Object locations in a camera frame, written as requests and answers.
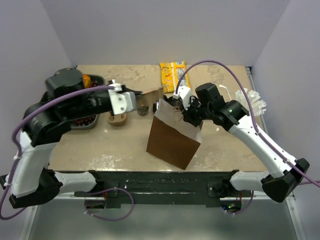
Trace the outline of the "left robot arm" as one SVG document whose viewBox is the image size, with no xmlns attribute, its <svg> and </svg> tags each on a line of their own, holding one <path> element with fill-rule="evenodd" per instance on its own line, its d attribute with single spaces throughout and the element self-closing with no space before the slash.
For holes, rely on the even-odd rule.
<svg viewBox="0 0 320 240">
<path fill-rule="evenodd" d="M 99 196 L 106 184 L 94 170 L 62 173 L 49 169 L 53 149 L 72 129 L 73 120 L 135 111 L 143 94 L 114 81 L 86 88 L 83 74 L 75 68 L 58 70 L 45 80 L 45 86 L 41 100 L 25 111 L 13 132 L 17 156 L 2 185 L 10 190 L 9 201 L 15 209 L 42 205 L 69 192 Z"/>
</svg>

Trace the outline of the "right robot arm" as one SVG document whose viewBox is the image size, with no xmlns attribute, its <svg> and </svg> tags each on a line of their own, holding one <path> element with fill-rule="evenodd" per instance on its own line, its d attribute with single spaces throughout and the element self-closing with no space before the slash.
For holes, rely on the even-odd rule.
<svg viewBox="0 0 320 240">
<path fill-rule="evenodd" d="M 195 90 L 183 86 L 173 97 L 185 122 L 198 127 L 204 120 L 211 120 L 241 140 L 266 167 L 265 172 L 232 171 L 220 189 L 230 197 L 239 191 L 264 192 L 277 203 L 301 183 L 310 164 L 296 159 L 277 145 L 257 124 L 252 122 L 248 110 L 238 101 L 225 102 L 217 86 L 205 83 Z"/>
</svg>

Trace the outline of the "brown paper bag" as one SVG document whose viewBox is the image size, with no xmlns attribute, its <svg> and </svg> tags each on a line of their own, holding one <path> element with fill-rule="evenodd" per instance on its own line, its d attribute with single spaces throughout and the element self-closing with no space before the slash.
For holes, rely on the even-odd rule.
<svg viewBox="0 0 320 240">
<path fill-rule="evenodd" d="M 186 170 L 202 143 L 202 126 L 183 121 L 182 113 L 164 99 L 158 102 L 146 152 L 179 169 Z"/>
</svg>

